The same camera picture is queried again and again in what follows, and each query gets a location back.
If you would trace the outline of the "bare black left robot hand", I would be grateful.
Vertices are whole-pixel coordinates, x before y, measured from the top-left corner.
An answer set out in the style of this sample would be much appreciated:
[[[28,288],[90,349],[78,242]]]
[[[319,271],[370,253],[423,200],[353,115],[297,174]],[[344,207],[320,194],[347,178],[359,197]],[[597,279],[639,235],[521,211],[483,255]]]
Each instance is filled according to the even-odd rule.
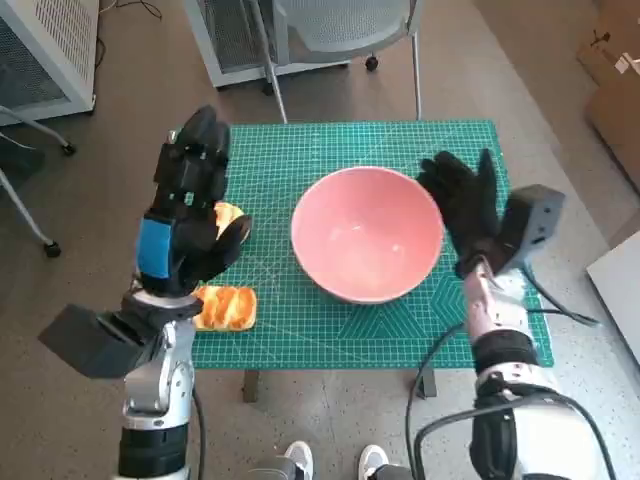
[[[228,124],[204,105],[162,145],[136,249],[138,279],[150,294],[186,296],[238,259],[252,220],[242,215],[220,229],[215,211],[228,186],[230,141]]]

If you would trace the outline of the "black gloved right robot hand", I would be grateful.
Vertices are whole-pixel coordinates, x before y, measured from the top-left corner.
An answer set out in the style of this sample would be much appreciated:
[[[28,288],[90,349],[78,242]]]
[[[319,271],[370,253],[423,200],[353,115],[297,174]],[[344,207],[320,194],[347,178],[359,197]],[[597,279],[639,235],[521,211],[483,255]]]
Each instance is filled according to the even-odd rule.
[[[490,151],[472,170],[448,151],[421,161],[418,183],[435,200],[457,253],[456,275],[464,279],[487,260],[499,234],[496,175]]]

